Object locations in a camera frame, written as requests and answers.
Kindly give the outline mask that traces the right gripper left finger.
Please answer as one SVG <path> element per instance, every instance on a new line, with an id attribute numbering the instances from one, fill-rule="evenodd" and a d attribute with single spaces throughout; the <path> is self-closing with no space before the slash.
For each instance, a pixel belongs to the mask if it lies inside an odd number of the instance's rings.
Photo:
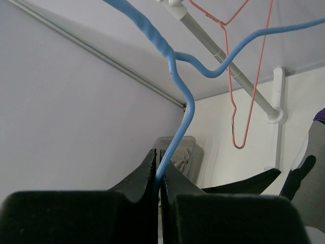
<path id="1" fill-rule="evenodd" d="M 105 191 L 20 191 L 1 204 L 1 243 L 157 243 L 156 150 Z"/>

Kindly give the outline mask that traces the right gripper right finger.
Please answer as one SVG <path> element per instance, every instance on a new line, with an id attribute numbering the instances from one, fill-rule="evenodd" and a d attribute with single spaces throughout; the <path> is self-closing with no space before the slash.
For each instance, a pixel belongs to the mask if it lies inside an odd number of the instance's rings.
<path id="1" fill-rule="evenodd" d="M 164 243 L 309 243 L 298 211 L 281 196 L 208 194 L 172 163 L 161 182 Z"/>

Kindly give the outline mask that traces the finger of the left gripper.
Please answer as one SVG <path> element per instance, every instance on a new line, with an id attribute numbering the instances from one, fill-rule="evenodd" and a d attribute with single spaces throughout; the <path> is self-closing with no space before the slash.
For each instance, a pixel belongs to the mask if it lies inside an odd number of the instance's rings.
<path id="1" fill-rule="evenodd" d="M 275 179 L 281 174 L 279 169 L 269 169 L 258 175 L 245 180 L 233 182 L 226 185 L 203 188 L 208 194 L 258 194 L 267 189 Z"/>

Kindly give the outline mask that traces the purple patterned garment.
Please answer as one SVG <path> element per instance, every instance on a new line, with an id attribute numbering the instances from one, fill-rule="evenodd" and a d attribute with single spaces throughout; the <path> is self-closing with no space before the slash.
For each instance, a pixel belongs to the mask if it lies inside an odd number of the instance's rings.
<path id="1" fill-rule="evenodd" d="M 291 201 L 305 226 L 324 232 L 324 104 L 313 118 L 280 196 Z"/>

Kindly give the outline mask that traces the pink wire hanger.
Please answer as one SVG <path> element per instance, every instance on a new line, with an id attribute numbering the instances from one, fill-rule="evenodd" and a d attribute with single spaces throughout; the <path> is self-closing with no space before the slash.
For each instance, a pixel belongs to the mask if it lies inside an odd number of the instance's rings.
<path id="1" fill-rule="evenodd" d="M 228 42 L 227 30 L 225 27 L 227 25 L 229 25 L 237 17 L 237 15 L 242 11 L 242 9 L 248 4 L 248 1 L 244 1 L 243 4 L 239 7 L 239 9 L 226 22 L 213 16 L 211 13 L 209 13 L 204 8 L 202 8 L 200 5 L 198 5 L 195 1 L 190 1 L 190 4 L 192 6 L 194 6 L 196 9 L 198 9 L 199 11 L 201 11 L 206 17 L 208 17 L 212 21 L 216 22 L 220 26 L 220 28 L 223 30 L 225 51 L 223 51 L 222 49 L 220 49 L 219 51 L 216 51 L 215 49 L 216 49 L 217 44 L 213 40 L 207 41 L 207 43 L 210 45 L 208 50 L 211 52 L 211 54 L 217 60 L 221 60 L 222 58 L 227 57 L 229 54 L 229 42 Z M 260 74 L 260 70 L 261 70 L 265 42 L 266 42 L 266 36 L 263 37 L 263 43 L 262 43 L 261 53 L 259 56 L 259 63 L 258 63 L 257 73 L 256 73 L 256 78 L 255 78 L 254 83 L 251 83 L 248 80 L 248 78 L 245 75 L 243 75 L 243 73 L 235 65 L 229 65 L 227 68 L 230 101 L 233 106 L 233 114 L 232 114 L 232 118 L 231 118 L 232 143 L 236 149 L 243 149 L 246 145 L 249 125 L 250 125 L 250 120 L 251 120 L 251 115 L 252 115 L 252 110 L 253 110 L 253 105 L 254 105 L 254 99 L 257 97 L 257 84 L 258 84 L 259 74 Z M 242 141 L 241 145 L 238 145 L 236 143 L 236 139 L 235 139 L 235 116 L 236 116 L 236 112 L 237 112 L 237 106 L 236 106 L 236 103 L 235 103 L 234 97 L 233 97 L 232 78 L 234 78 L 242 86 L 242 88 L 251 96 L 251 102 L 250 102 L 250 107 L 249 107 L 249 111 L 248 111 L 248 117 L 247 117 L 244 137 L 243 137 L 243 141 Z"/>

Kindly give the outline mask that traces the grey trousers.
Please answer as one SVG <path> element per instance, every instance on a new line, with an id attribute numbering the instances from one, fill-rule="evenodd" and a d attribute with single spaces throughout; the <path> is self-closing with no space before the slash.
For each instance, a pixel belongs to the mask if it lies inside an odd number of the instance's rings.
<path id="1" fill-rule="evenodd" d="M 182 174 L 187 176 L 191 167 L 191 156 L 192 152 L 189 148 L 177 149 L 172 156 L 171 162 Z"/>

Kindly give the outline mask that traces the grey plastic bin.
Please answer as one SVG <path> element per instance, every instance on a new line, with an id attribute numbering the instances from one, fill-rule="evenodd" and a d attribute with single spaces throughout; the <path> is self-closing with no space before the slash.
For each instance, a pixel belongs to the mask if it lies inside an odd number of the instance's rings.
<path id="1" fill-rule="evenodd" d="M 181 142 L 179 143 L 177 149 L 186 147 L 189 148 L 192 152 L 191 167 L 186 177 L 192 183 L 196 184 L 204 157 L 204 150 L 196 143 L 196 139 L 193 136 L 184 136 L 181 139 Z"/>

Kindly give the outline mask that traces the white metal clothes rack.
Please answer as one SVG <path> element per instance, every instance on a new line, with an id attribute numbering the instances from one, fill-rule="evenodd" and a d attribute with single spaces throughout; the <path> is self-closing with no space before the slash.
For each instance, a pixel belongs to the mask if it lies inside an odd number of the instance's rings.
<path id="1" fill-rule="evenodd" d="M 183 1 L 160 1 L 160 3 L 177 19 L 179 20 L 202 44 L 203 46 L 214 56 L 214 58 L 221 64 L 225 59 L 229 57 L 229 42 L 228 33 L 226 27 L 241 13 L 241 11 L 248 4 L 248 1 L 244 1 L 242 5 L 236 10 L 236 12 L 227 21 L 223 21 L 216 16 L 212 15 L 202 6 L 195 1 L 190 1 L 190 4 L 203 13 L 207 18 L 213 20 L 219 24 L 224 34 L 225 49 L 221 49 L 215 41 L 207 34 L 207 32 L 198 24 L 198 22 L 189 14 Z M 257 85 L 259 81 L 261 64 L 258 64 L 258 69 L 255 77 L 255 81 L 251 82 L 246 75 L 233 63 L 229 63 L 226 67 L 228 83 L 229 83 L 229 95 L 230 101 L 233 106 L 233 114 L 231 117 L 231 125 L 235 126 L 235 116 L 237 113 L 237 105 L 233 97 L 233 85 L 232 81 L 235 80 L 250 96 L 251 102 L 248 111 L 247 122 L 245 126 L 243 141 L 241 144 L 236 142 L 235 131 L 232 131 L 232 143 L 236 149 L 243 149 L 247 142 L 248 130 L 251 122 L 252 111 L 254 104 L 258 104 L 260 108 L 266 114 L 266 120 L 271 127 L 271 148 L 270 159 L 266 166 L 266 169 L 280 168 L 280 154 L 281 154 L 281 140 L 282 140 L 282 125 L 285 122 L 285 113 L 283 111 L 283 95 L 284 95 L 284 82 L 285 75 L 282 68 L 276 68 L 273 71 L 273 91 L 272 102 L 268 102 L 264 96 L 258 92 Z"/>

